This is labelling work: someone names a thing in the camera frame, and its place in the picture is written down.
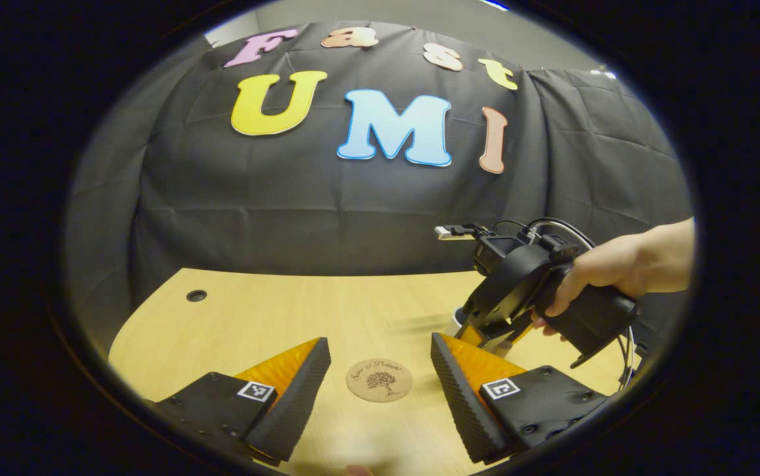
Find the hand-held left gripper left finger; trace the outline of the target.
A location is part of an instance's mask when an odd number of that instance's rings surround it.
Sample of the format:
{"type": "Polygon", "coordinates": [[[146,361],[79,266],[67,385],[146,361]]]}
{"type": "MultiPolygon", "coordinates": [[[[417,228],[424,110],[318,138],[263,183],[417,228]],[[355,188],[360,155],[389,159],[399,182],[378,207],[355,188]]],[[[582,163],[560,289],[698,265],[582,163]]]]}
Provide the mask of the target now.
{"type": "Polygon", "coordinates": [[[304,433],[330,364],[327,338],[313,338],[234,376],[208,372],[151,407],[221,452],[282,463],[304,433]]]}

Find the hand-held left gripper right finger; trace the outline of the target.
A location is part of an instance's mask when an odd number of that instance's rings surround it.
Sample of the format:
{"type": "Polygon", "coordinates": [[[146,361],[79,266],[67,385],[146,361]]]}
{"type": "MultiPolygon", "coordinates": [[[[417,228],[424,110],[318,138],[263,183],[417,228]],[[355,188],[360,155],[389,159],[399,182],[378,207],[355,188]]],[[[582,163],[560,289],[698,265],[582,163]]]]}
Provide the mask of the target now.
{"type": "Polygon", "coordinates": [[[431,335],[431,361],[473,463],[527,452],[609,400],[557,368],[524,370],[443,333],[431,335]]]}

